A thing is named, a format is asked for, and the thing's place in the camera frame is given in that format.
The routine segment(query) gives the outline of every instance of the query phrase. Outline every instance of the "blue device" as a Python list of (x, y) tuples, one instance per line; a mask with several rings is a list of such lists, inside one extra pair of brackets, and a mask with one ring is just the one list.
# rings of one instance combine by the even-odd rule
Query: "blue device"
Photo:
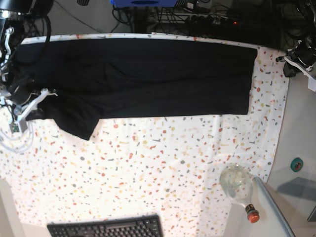
[(110, 0), (116, 7), (126, 6), (165, 6), (174, 7), (178, 0)]

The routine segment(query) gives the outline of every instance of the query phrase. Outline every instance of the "black pants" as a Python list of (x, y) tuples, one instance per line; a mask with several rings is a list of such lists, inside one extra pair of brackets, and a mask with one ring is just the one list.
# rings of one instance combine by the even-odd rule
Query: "black pants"
[[(42, 43), (23, 45), (20, 61)], [(56, 89), (40, 103), (42, 119), (88, 140), (99, 119), (208, 114), (245, 115), (257, 50), (159, 39), (51, 42), (33, 66), (33, 88)]]

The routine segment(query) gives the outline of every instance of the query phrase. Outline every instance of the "black cloth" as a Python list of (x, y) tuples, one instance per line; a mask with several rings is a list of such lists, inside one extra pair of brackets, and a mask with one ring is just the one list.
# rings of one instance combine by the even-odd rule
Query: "black cloth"
[[(23, 45), (32, 61), (43, 44)], [(51, 42), (44, 57), (21, 73), (33, 88), (56, 89), (39, 104), (44, 119), (88, 140), (99, 119), (245, 115), (256, 49), (160, 39)]]

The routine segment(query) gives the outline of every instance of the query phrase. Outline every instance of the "confetti pattern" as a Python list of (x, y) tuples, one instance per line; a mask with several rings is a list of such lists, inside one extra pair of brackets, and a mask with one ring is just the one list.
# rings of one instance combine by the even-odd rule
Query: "confetti pattern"
[(236, 162), (267, 180), (288, 89), (283, 64), (275, 63), (283, 53), (252, 47), (258, 57), (246, 116), (106, 119), (90, 141), (52, 120), (34, 121), (28, 152), (0, 148), (0, 177), (12, 186), (21, 221), (45, 226), (157, 213), (166, 237), (221, 236), (231, 204), (220, 173)]

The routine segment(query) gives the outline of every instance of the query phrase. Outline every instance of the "clear bottle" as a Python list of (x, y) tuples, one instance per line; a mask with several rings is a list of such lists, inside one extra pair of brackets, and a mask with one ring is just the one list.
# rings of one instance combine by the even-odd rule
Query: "clear bottle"
[(220, 184), (226, 196), (232, 203), (243, 206), (247, 213), (247, 218), (251, 223), (256, 223), (259, 219), (259, 212), (251, 204), (252, 197), (252, 177), (238, 164), (229, 164), (222, 171)]

